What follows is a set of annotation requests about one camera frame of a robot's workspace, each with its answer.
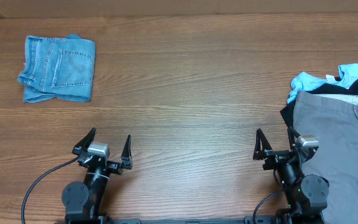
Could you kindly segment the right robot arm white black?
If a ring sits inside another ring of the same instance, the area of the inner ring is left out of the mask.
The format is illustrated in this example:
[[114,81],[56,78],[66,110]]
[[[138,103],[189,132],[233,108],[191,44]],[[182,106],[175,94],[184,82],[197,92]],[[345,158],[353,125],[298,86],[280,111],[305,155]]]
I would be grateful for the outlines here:
[[[256,130],[253,160],[264,161],[263,170],[272,170],[281,189],[261,200],[252,214],[252,223],[324,223],[329,182],[324,177],[303,173],[302,165],[312,159],[319,148],[313,135],[301,135],[287,128],[289,150],[275,151],[261,129]],[[258,216],[259,208],[271,198],[284,194],[288,207],[273,216]]]

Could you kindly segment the grey cotton shorts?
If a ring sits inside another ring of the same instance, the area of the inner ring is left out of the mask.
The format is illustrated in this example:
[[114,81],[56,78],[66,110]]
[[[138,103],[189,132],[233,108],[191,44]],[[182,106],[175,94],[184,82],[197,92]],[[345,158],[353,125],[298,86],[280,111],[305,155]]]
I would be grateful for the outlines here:
[[319,142],[303,172],[329,181],[326,223],[358,223],[358,96],[299,92],[293,127]]

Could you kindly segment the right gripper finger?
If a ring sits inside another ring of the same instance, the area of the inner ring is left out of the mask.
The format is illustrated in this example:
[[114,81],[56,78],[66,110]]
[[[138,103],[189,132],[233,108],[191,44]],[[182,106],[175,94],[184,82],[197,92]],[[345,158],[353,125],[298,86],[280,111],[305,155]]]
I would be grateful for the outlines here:
[[287,128],[287,134],[288,134],[288,141],[290,144],[290,149],[295,148],[296,139],[300,137],[300,134],[291,126]]
[[273,151],[269,141],[263,131],[259,128],[256,130],[256,143],[254,148],[253,160],[263,160]]

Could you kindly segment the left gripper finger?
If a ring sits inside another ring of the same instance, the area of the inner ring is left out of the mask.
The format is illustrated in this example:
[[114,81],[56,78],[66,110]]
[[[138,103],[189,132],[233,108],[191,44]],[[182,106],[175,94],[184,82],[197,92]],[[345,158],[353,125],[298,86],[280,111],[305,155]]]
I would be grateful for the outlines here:
[[95,135],[96,128],[92,128],[89,133],[74,146],[72,153],[79,156],[83,151],[87,151],[90,144],[94,141]]
[[123,169],[132,169],[132,154],[131,154],[131,135],[129,134],[121,154],[121,167]]

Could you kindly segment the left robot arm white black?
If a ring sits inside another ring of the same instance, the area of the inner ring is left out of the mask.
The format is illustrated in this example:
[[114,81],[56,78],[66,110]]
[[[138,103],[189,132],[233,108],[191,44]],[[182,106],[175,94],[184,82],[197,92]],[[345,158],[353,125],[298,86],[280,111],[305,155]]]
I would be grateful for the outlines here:
[[121,175],[123,170],[132,169],[130,135],[122,150],[121,162],[109,160],[109,145],[96,142],[95,135],[96,129],[92,128],[72,150],[78,156],[78,165],[87,171],[84,181],[72,182],[63,189],[65,223],[110,223],[111,219],[100,212],[110,175]]

